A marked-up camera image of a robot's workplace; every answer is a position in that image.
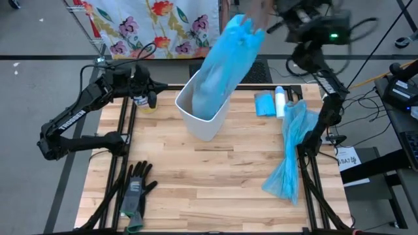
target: floral fabric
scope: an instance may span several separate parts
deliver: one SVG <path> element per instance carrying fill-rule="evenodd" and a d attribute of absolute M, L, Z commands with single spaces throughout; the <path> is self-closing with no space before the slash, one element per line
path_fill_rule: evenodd
<path fill-rule="evenodd" d="M 218 0 L 85 0 L 84 8 L 114 59 L 206 57 L 219 37 Z M 153 48 L 147 48 L 141 57 Z"/>

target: blue plastic bag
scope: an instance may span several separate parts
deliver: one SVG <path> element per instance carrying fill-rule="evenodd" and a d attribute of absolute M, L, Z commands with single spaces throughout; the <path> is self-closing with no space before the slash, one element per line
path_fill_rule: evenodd
<path fill-rule="evenodd" d="M 283 119 L 284 160 L 263 184 L 263 190 L 282 199 L 298 202 L 298 165 L 296 146 L 318 122 L 318 114 L 307 109 L 306 101 L 285 106 Z"/>
<path fill-rule="evenodd" d="M 236 15 L 229 21 L 203 62 L 192 99 L 192 112 L 197 118 L 211 120 L 215 116 L 257 57 L 265 32 L 254 34 L 250 19 L 240 25 L 243 17 Z"/>

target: black glove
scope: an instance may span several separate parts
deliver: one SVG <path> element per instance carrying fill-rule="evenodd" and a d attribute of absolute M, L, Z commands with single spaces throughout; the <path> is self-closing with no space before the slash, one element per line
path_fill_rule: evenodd
<path fill-rule="evenodd" d="M 146 165 L 146 161 L 138 162 L 135 169 L 131 165 L 126 176 L 125 194 L 120 212 L 131 219 L 127 228 L 130 233 L 138 232 L 142 228 L 146 203 L 145 196 L 158 184 L 153 181 L 146 185 L 146 176 L 150 173 L 152 164 Z"/>

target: plastic bin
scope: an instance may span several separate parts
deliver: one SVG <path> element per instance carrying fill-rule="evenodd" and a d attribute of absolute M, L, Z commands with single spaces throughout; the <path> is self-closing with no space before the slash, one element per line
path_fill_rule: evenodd
<path fill-rule="evenodd" d="M 204 141 L 211 141 L 222 127 L 229 110 L 229 100 L 223 103 L 216 115 L 209 121 L 193 116 L 191 109 L 191 99 L 193 97 L 193 86 L 199 77 L 199 71 L 193 75 L 190 81 L 184 86 L 176 98 L 176 106 L 182 114 L 187 130 Z"/>

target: wooden table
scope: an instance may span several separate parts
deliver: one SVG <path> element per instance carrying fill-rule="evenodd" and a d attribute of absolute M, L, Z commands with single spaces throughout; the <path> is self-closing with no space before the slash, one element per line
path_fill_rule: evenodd
<path fill-rule="evenodd" d="M 283 160 L 283 136 L 281 120 L 255 115 L 254 94 L 258 91 L 233 93 L 227 119 L 211 142 L 187 132 L 174 105 L 178 92 L 162 92 L 156 112 L 138 111 L 135 119 L 129 164 L 147 160 L 153 164 L 148 182 L 158 181 L 147 197 L 143 231 L 298 232 L 309 227 L 300 173 L 296 206 L 261 189 Z M 309 109 L 318 112 L 322 105 L 318 86 L 302 85 L 302 92 Z M 99 134 L 116 130 L 120 108 L 121 101 L 103 108 Z M 323 146 L 321 151 L 334 155 L 331 146 Z M 83 225 L 103 199 L 110 159 L 110 154 L 102 153 L 91 160 L 75 227 Z M 337 162 L 319 154 L 317 165 L 325 198 L 350 226 Z M 314 206 L 321 226 L 315 199 Z M 107 227 L 112 214 L 110 209 Z M 128 223 L 122 217 L 119 229 Z"/>

